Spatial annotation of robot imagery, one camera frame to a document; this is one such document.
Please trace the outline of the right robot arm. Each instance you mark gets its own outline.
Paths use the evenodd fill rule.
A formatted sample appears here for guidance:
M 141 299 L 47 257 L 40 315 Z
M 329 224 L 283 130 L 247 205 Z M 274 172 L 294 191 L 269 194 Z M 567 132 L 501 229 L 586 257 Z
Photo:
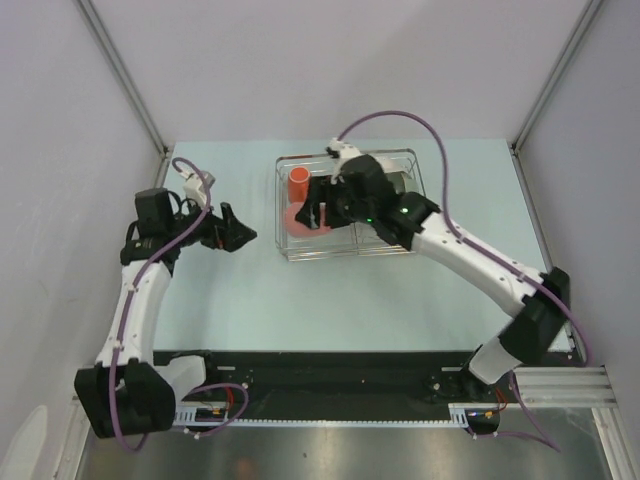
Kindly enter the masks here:
M 507 325 L 462 367 L 461 388 L 473 401 L 486 400 L 517 367 L 538 362 L 568 320 L 566 272 L 553 268 L 542 273 L 486 245 L 424 195 L 397 189 L 371 155 L 344 161 L 333 176 L 311 178 L 293 221 L 313 233 L 365 224 L 386 244 L 447 267 L 509 315 Z

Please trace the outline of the metal wire dish rack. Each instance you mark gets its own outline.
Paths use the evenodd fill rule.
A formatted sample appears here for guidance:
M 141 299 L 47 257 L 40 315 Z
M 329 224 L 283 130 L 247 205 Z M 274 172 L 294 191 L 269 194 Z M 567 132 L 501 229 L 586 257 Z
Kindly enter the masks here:
M 410 148 L 373 149 L 374 156 L 396 158 L 405 164 L 416 180 L 418 193 L 425 188 L 416 152 Z M 325 236 L 294 238 L 285 230 L 285 210 L 292 204 L 288 199 L 288 175 L 292 168 L 304 166 L 312 176 L 326 176 L 333 172 L 334 160 L 328 154 L 302 154 L 281 156 L 275 164 L 275 244 L 289 261 L 320 260 L 339 256 L 372 256 L 404 254 L 399 246 L 390 246 L 378 238 L 374 229 L 362 223 L 332 230 Z

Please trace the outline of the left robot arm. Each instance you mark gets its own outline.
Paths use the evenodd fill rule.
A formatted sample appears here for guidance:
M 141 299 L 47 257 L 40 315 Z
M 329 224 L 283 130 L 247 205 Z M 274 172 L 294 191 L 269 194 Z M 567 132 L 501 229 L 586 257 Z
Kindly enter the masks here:
M 181 212 L 172 208 L 177 197 L 166 188 L 136 194 L 137 218 L 120 252 L 121 290 L 109 334 L 94 365 L 78 370 L 74 379 L 101 439 L 166 431 L 179 401 L 190 393 L 207 400 L 221 387 L 220 374 L 198 354 L 155 365 L 159 313 L 182 249 L 200 244 L 233 253 L 257 234 L 228 203 L 215 215 L 207 204 L 189 199 Z

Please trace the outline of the pink cup orange handle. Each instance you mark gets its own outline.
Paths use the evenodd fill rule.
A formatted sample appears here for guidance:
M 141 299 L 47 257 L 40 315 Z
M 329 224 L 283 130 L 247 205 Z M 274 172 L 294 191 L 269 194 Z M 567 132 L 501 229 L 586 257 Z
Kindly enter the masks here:
M 313 238 L 325 236 L 332 232 L 332 228 L 326 224 L 326 210 L 324 203 L 320 204 L 320 227 L 318 229 L 311 229 L 296 220 L 296 215 L 299 213 L 302 206 L 303 204 L 301 202 L 294 202 L 285 210 L 285 230 L 290 236 L 294 238 Z

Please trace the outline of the white fluted plate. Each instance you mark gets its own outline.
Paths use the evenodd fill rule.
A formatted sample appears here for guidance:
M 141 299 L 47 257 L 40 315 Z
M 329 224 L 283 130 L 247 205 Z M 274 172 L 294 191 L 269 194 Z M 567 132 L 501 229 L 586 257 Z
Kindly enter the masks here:
M 387 176 L 392 174 L 409 175 L 408 167 L 396 158 L 376 156 L 376 160 Z

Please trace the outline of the green bowl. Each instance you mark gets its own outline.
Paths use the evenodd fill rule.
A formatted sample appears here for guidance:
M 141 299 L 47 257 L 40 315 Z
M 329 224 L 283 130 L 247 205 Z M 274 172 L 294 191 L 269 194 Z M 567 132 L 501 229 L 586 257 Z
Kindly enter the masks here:
M 408 172 L 389 172 L 387 173 L 387 178 L 393 184 L 394 190 L 398 195 L 419 191 L 416 180 Z

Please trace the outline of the cream cup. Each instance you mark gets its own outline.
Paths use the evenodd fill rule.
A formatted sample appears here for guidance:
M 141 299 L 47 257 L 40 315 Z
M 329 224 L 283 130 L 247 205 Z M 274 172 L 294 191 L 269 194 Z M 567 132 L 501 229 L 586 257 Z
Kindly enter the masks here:
M 307 198 L 311 172 L 304 166 L 292 168 L 288 175 L 288 199 L 291 203 L 304 202 Z

